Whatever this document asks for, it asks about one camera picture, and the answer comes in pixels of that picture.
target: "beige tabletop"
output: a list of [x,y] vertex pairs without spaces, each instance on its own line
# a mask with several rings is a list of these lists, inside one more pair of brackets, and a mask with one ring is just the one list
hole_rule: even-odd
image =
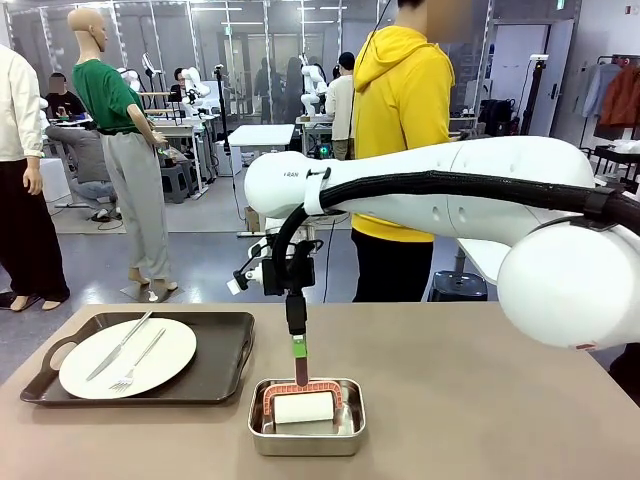
[[362,386],[368,435],[352,458],[254,451],[253,387],[293,373],[282,305],[154,306],[255,316],[234,405],[46,409],[19,400],[56,339],[98,312],[146,308],[83,308],[0,388],[0,479],[639,478],[640,410],[588,354],[535,343],[492,303],[309,308],[310,373]]

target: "person in yellow hoodie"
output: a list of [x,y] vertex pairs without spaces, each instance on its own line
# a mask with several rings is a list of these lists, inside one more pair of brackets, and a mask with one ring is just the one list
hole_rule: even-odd
[[[427,0],[398,0],[395,24],[369,35],[355,66],[356,159],[449,141],[449,58],[427,40]],[[433,235],[365,215],[351,238],[360,276],[354,302],[420,302]]]

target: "red garment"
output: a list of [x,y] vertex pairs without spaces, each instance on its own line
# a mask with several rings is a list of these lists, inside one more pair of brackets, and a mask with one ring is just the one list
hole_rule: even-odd
[[600,125],[634,127],[640,123],[640,68],[627,66],[611,82],[602,107]]

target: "black cable sleeve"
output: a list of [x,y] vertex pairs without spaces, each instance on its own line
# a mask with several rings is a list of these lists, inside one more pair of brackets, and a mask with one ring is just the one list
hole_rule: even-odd
[[[366,177],[320,193],[320,205],[330,209],[340,203],[384,195],[457,195],[489,198],[529,207],[585,214],[592,195],[603,195],[601,189],[532,182],[488,175],[452,172],[417,172]],[[287,247],[296,230],[308,218],[299,205],[287,218],[273,248],[276,274],[286,282],[290,272],[286,266]],[[611,192],[602,204],[598,220],[617,223],[640,236],[640,204],[621,193]]]

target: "knife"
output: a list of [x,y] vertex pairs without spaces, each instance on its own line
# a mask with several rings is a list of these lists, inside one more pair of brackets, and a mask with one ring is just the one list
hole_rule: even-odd
[[122,339],[122,341],[116,345],[116,348],[114,348],[111,353],[109,355],[107,355],[107,358],[105,358],[100,365],[98,365],[95,370],[93,372],[91,372],[91,374],[89,374],[89,376],[87,377],[87,382],[93,380],[94,378],[96,378],[100,372],[102,372],[105,368],[107,368],[109,365],[111,365],[113,363],[113,361],[118,358],[118,355],[120,355],[120,353],[122,352],[122,348],[124,347],[125,343],[127,343],[129,341],[129,339],[131,337],[133,337],[133,335],[140,330],[140,327],[142,327],[142,325],[145,324],[145,322],[149,319],[149,317],[151,316],[153,312],[147,312],[144,314],[144,316],[138,320],[136,322],[136,324],[133,326],[133,328],[129,331],[129,333],[127,333],[127,335]]

